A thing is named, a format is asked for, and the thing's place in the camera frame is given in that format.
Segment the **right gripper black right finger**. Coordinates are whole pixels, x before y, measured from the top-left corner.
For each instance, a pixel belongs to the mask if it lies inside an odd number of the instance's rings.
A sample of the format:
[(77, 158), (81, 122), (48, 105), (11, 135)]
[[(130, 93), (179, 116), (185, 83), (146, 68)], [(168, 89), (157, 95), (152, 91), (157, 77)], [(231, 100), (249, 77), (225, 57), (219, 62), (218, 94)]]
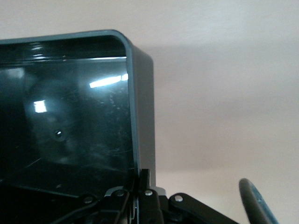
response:
[(150, 170), (142, 169), (138, 186), (140, 224), (235, 224), (236, 221), (219, 213), (185, 193), (171, 197), (158, 194), (150, 186)]

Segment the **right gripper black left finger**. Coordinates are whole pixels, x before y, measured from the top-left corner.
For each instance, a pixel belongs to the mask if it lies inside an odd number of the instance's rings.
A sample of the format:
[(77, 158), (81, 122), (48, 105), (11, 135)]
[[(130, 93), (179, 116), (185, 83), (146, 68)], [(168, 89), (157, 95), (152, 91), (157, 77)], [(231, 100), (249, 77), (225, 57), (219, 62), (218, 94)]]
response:
[(53, 221), (55, 224), (134, 224), (136, 223), (136, 180), (128, 170), (122, 186), (110, 188), (102, 199), (85, 195), (74, 209)]

